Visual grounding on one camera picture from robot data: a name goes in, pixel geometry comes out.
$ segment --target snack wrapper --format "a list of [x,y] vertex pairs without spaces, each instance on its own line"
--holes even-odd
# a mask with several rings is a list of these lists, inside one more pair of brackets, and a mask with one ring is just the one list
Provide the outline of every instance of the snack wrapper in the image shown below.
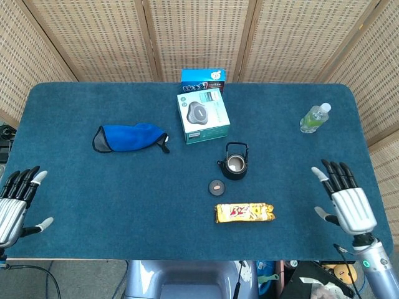
[[232,221],[271,221],[276,217],[272,213],[274,207],[264,202],[255,204],[218,204],[216,223]]

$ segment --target kettle handle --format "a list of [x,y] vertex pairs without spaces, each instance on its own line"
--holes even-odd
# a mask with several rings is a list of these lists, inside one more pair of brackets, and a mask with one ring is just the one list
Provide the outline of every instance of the kettle handle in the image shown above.
[[243,145],[243,146],[245,146],[246,150],[245,150],[244,160],[245,160],[245,163],[248,163],[248,145],[246,143],[237,142],[237,141],[229,142],[229,143],[226,144],[226,161],[229,158],[229,145]]

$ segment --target bottle cap on table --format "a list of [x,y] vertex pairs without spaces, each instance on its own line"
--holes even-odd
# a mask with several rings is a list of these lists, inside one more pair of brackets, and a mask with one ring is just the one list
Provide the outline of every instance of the bottle cap on table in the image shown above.
[[328,103],[323,103],[320,106],[320,110],[322,110],[322,112],[324,112],[324,113],[328,113],[331,110],[331,105]]

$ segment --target plastic bottle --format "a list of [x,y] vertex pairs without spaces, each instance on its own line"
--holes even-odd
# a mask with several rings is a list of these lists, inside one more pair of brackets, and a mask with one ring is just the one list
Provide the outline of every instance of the plastic bottle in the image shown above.
[[319,126],[329,119],[331,105],[323,103],[321,106],[313,106],[310,111],[300,120],[300,131],[303,133],[313,133]]

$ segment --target product box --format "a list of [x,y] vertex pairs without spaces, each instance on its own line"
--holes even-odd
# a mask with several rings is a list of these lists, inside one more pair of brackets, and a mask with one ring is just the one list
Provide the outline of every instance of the product box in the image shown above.
[[183,92],[218,88],[220,93],[223,93],[225,80],[226,74],[222,69],[181,70],[181,88]]
[[218,88],[177,96],[186,144],[225,137],[230,121]]

